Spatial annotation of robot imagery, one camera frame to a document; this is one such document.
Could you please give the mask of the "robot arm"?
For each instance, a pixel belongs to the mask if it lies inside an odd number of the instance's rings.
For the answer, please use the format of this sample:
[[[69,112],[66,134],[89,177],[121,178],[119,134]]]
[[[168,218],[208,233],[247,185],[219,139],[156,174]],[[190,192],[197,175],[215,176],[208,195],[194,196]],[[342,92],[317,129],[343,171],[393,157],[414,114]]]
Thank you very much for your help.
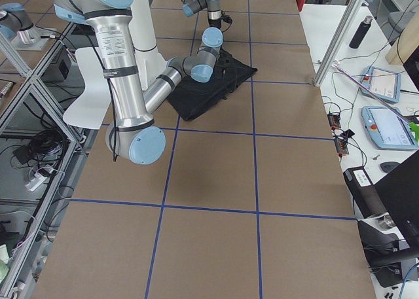
[[[141,85],[139,57],[156,54],[156,39],[149,0],[54,0],[62,20],[88,25],[96,34],[94,52],[101,64],[110,93],[113,123],[107,130],[107,146],[114,157],[136,164],[152,164],[166,146],[164,132],[155,126],[153,113],[185,78],[207,82],[223,43],[220,0],[181,0],[185,15],[208,13],[209,28],[195,56],[159,58],[160,74],[148,87]]]
[[[181,0],[183,12],[186,17],[191,17],[201,10],[207,10],[208,24],[210,27],[221,29],[221,10],[220,0]]]

